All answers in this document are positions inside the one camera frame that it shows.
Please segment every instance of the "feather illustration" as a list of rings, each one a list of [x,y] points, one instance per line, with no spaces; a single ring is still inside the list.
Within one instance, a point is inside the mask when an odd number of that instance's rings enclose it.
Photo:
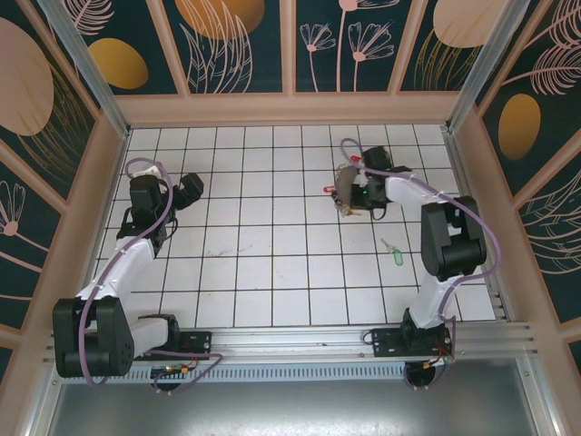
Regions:
[[[81,35],[98,35],[114,14],[111,0],[64,0],[64,6]]]
[[[543,52],[533,70],[506,80],[502,85],[530,77],[537,94],[565,95],[581,79],[581,45],[555,45]]]
[[[566,47],[581,42],[581,0],[559,0],[551,25],[528,41],[523,50],[549,33],[557,45]]]

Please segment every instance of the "flower line drawing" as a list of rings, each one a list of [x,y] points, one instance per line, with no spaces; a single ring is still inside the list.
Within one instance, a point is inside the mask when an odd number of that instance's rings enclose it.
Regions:
[[[6,237],[16,236],[26,243],[33,245],[33,247],[48,253],[48,249],[46,247],[31,241],[18,232],[18,222],[20,221],[23,209],[25,207],[25,198],[26,190],[20,184],[15,183],[11,192],[10,187],[6,181],[3,180],[0,182],[0,235]],[[0,252],[0,257],[36,273],[40,273],[42,271],[42,268],[17,259],[10,254]]]
[[[389,24],[368,25],[365,32],[361,33],[361,23],[350,25],[348,29],[349,42],[353,60],[355,61],[355,72],[353,73],[353,91],[357,91],[357,72],[359,63],[373,59],[392,56],[394,46],[389,45],[391,34]]]
[[[343,30],[345,29],[345,17],[347,12],[358,9],[381,9],[397,5],[399,0],[339,0],[339,6],[343,10],[339,26],[339,45],[337,49],[337,92],[341,92],[341,49],[343,46]]]
[[[310,28],[310,25],[302,25],[300,27],[300,36],[309,52],[310,75],[312,76],[312,84],[315,86],[315,92],[317,93],[319,87],[317,86],[317,78],[315,77],[312,54],[319,50],[327,50],[334,47],[336,45],[335,38],[332,37],[329,23],[325,25],[314,25],[312,29]]]

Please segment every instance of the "black grid line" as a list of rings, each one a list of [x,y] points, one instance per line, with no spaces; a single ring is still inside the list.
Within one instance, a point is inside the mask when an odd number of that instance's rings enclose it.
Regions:
[[[333,144],[333,138],[332,138],[332,134],[331,134],[330,129],[329,129],[329,136],[330,136],[329,139],[331,141],[331,146],[332,146],[332,144]],[[357,140],[360,143],[359,129],[357,131]],[[337,171],[337,165],[335,165],[335,159],[333,158],[333,152],[332,152],[332,150],[331,150],[331,154],[330,154],[330,161],[332,162],[332,165],[333,165],[333,168],[335,168],[335,171]],[[341,235],[341,226],[340,226],[340,219],[339,219],[339,210],[337,208],[335,208],[335,214],[337,214],[337,224],[339,226],[339,247],[340,247],[340,254],[341,254],[341,267],[343,268],[343,286],[345,287],[345,311],[347,313],[347,324],[350,324],[349,296],[347,295],[347,277],[346,277],[346,274],[345,274],[345,253],[343,252],[343,237]]]
[[[303,139],[302,139],[302,126],[300,127],[300,145],[303,144]],[[301,147],[301,152],[300,152],[301,158],[302,158],[302,190],[304,193],[306,193],[306,186],[305,186],[305,153],[304,153],[304,149],[303,147]],[[309,325],[312,325],[312,309],[310,307],[310,269],[309,269],[309,227],[308,227],[308,220],[307,220],[307,197],[304,197],[303,200],[303,214],[305,216],[305,261],[307,263],[307,296],[309,297]],[[272,240],[272,250],[274,250],[274,238]]]
[[[214,134],[214,151],[212,153],[212,169],[214,167],[214,157],[216,155],[216,140],[217,140],[217,137],[218,137],[218,129],[216,129],[216,132]],[[211,186],[212,186],[212,173],[210,173],[210,183],[209,183],[208,189],[210,189]],[[209,214],[210,214],[210,200],[208,200],[208,209],[206,209],[206,227],[208,226],[208,216],[209,216]],[[202,255],[204,254],[204,252],[206,250],[206,234],[207,234],[207,232],[204,231],[204,233],[203,233],[203,243],[202,243]],[[202,291],[200,291],[200,289],[202,288],[202,277],[203,277],[203,257],[202,257],[202,262],[200,264],[200,279],[198,280],[198,299],[197,299],[197,302],[196,302],[196,319],[195,319],[195,321],[193,323],[193,325],[195,327],[198,326],[198,314],[200,313],[200,294],[202,293]]]
[[[240,178],[240,204],[238,206],[238,231],[236,233],[236,267],[234,268],[234,305],[232,307],[232,327],[236,327],[236,294],[238,292],[238,266],[240,264],[240,256],[238,255],[240,252],[240,226],[242,220],[242,178],[244,176],[244,156],[246,149],[244,146],[246,145],[246,127],[244,127],[244,131],[242,132],[242,173]],[[208,211],[210,211],[210,202],[208,202]]]

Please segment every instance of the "dark teal wallpaper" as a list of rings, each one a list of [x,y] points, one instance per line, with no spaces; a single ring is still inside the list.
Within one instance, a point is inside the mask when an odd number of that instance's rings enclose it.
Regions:
[[[510,41],[508,42],[507,48],[505,49],[503,54],[500,56],[500,59],[498,59],[498,62],[495,65],[492,72],[490,73],[490,76],[488,77],[488,79],[486,80],[484,85],[482,86],[482,89],[480,90],[480,94],[478,94],[478,97],[476,97],[476,104],[477,105],[480,105],[480,103],[482,102],[482,99],[486,96],[488,89],[490,89],[490,86],[492,85],[492,82],[494,82],[495,78],[497,77],[497,73],[498,73],[498,70],[500,69],[500,66],[503,65],[505,63],[505,61],[507,60],[507,57],[508,57],[508,55],[510,55],[510,52],[512,51],[513,47],[515,46],[517,39],[520,37],[520,34],[522,34],[523,29],[527,25],[528,20],[530,19],[530,16],[533,14],[533,12],[535,12],[535,9],[537,9],[539,1],[540,0],[530,0],[530,3],[528,4],[527,11],[526,11],[525,15],[523,16],[523,19],[520,21],[520,24],[518,25],[517,30],[515,31],[515,33],[512,34],[512,37],[510,38]]]
[[[0,8],[0,140],[67,198],[94,119],[14,0]]]
[[[8,363],[10,362],[10,357],[12,356],[12,350],[9,348],[0,347],[0,385],[2,385],[2,380],[8,369]]]
[[[581,154],[519,212],[559,321],[581,317]]]
[[[516,194],[581,128],[581,12],[555,1],[483,121]]]
[[[279,0],[163,5],[193,94],[282,91]]]
[[[297,0],[297,92],[387,91],[409,6]]]
[[[573,354],[573,360],[577,365],[579,375],[581,375],[581,341],[570,342],[569,350],[571,351],[571,354]]]
[[[60,214],[0,163],[0,324],[20,329]]]
[[[459,91],[502,6],[429,0],[400,90]]]

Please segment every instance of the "black bracket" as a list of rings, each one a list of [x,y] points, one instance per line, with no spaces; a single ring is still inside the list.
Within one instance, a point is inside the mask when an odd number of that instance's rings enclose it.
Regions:
[[[167,346],[156,348],[155,350],[166,352],[190,352],[195,354],[208,354],[212,352],[212,332],[180,332],[177,344],[171,349]],[[136,361],[183,361],[183,357],[163,356],[159,354],[149,354],[135,358]],[[200,361],[207,361],[208,358],[198,358]]]

